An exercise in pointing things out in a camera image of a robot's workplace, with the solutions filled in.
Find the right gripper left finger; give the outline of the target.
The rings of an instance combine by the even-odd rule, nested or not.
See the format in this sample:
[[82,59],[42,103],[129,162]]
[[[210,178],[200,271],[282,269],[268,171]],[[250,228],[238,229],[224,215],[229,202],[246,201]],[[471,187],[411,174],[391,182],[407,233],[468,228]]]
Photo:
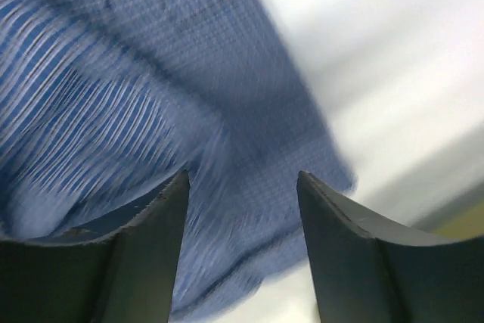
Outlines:
[[169,182],[66,234],[1,239],[3,322],[166,322],[189,179]]

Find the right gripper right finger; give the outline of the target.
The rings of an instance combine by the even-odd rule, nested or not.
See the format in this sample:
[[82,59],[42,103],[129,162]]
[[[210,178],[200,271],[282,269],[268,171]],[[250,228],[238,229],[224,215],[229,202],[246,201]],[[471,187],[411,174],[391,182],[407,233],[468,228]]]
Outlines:
[[297,194],[323,322],[483,320],[483,239],[401,225],[301,172]]

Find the blue checkered long sleeve shirt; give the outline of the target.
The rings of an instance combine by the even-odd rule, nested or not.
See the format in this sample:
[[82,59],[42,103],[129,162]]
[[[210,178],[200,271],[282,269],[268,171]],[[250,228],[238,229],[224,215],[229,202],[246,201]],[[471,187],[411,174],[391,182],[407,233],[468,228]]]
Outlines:
[[180,169],[173,322],[306,258],[300,171],[352,187],[259,0],[1,0],[2,234],[59,234]]

